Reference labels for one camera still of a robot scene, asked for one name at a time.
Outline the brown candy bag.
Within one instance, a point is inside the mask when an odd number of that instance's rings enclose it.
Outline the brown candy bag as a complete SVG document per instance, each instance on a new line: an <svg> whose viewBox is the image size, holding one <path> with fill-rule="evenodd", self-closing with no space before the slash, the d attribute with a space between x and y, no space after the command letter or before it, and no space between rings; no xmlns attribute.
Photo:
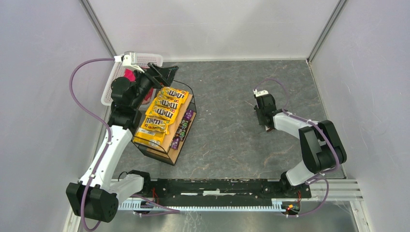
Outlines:
<svg viewBox="0 0 410 232"><path fill-rule="evenodd" d="M269 127L269 126L265 126L265 131L266 132L270 132L272 130L274 130L275 128Z"/></svg>

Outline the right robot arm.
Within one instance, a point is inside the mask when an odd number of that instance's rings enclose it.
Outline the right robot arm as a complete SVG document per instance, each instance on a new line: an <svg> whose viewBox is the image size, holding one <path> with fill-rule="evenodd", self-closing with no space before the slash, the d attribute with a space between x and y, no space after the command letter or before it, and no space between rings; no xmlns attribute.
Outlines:
<svg viewBox="0 0 410 232"><path fill-rule="evenodd" d="M281 175L279 185L283 192L311 184L346 162L346 151L332 121L318 122L278 109L276 100L266 90L254 90L253 95L259 124L266 131L283 131L300 142L302 160Z"/></svg>

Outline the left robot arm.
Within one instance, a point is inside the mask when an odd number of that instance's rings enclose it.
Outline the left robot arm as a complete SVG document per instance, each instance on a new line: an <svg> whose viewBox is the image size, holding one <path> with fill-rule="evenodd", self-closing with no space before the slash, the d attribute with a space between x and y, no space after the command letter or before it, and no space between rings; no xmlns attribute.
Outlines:
<svg viewBox="0 0 410 232"><path fill-rule="evenodd" d="M118 77L111 83L111 114L105 121L79 105L86 113L103 123L106 132L104 141L86 173L77 183L69 183L66 195L76 216L81 218L83 227L86 219L110 222L118 207L136 193L151 191L151 178L147 172L131 170L115 184L111 183L114 170L127 144L138 129L142 113L139 108L151 89L169 87L179 69L178 66L159 67L153 63L148 68L137 71L135 77Z"/></svg>

